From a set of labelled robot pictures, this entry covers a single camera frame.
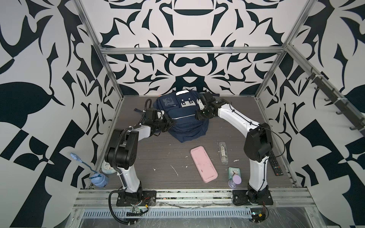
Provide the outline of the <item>navy blue school backpack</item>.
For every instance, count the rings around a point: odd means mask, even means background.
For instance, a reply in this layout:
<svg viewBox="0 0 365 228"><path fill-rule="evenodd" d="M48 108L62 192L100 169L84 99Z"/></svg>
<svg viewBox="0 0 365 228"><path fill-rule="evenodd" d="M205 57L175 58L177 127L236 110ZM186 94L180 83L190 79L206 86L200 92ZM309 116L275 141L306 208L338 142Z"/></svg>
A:
<svg viewBox="0 0 365 228"><path fill-rule="evenodd" d="M165 111L173 120L175 125L167 132L184 143L197 139L206 134L209 126L209 120L197 120L195 118L196 110L199 110L198 99L201 93L194 90L182 90L167 95L160 96L154 103L147 108L155 108Z"/></svg>

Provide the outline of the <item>pink pencil case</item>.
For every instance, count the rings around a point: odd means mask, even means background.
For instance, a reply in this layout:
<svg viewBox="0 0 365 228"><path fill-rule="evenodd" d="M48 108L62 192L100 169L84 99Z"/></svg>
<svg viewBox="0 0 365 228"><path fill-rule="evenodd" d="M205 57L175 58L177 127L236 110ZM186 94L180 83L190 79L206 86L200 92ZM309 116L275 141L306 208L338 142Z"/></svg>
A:
<svg viewBox="0 0 365 228"><path fill-rule="evenodd" d="M190 154L204 183L213 181L218 177L218 173L203 146L193 148Z"/></svg>

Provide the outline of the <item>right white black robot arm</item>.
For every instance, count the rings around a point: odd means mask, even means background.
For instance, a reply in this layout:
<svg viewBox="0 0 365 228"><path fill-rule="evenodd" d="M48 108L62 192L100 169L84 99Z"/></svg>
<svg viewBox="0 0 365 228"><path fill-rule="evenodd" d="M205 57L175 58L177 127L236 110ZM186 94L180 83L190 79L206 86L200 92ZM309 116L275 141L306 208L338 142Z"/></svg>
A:
<svg viewBox="0 0 365 228"><path fill-rule="evenodd" d="M219 117L243 134L246 138L244 152L250 160L250 179L246 191L248 201L258 204L270 196L267 181L267 166L273 148L273 131L267 123L256 122L237 111L225 99L216 99L210 92L200 95L196 119Z"/></svg>

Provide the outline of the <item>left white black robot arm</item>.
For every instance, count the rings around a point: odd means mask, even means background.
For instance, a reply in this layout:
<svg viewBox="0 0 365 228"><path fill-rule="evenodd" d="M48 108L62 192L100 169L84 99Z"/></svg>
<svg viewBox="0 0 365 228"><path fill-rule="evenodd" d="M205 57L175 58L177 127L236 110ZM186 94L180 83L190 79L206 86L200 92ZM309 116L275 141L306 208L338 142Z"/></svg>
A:
<svg viewBox="0 0 365 228"><path fill-rule="evenodd" d="M122 130L117 136L116 145L105 153L105 162L116 171L128 196L139 198L142 194L142 184L134 167L138 142L167 132L174 125L175 121L165 111L147 108L140 122Z"/></svg>

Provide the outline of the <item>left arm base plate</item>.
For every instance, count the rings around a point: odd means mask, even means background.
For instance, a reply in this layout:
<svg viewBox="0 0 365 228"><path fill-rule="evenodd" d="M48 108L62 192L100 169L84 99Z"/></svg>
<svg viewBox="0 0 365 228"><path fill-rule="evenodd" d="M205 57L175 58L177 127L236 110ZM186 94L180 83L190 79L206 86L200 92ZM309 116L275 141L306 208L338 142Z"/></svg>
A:
<svg viewBox="0 0 365 228"><path fill-rule="evenodd" d="M118 194L117 203L118 207L126 206L154 206L156 204L156 191L142 191L136 193L122 192Z"/></svg>

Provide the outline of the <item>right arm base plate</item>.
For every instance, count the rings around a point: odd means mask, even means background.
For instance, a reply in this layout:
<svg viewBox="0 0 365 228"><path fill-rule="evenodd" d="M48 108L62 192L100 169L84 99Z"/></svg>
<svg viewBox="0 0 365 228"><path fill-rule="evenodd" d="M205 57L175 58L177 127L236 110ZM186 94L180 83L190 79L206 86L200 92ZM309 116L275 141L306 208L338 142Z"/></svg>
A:
<svg viewBox="0 0 365 228"><path fill-rule="evenodd" d="M244 206L244 205L273 205L273 198L271 196L270 191L263 190L260 192L256 192L254 190L233 190L233 204L235 206Z"/></svg>

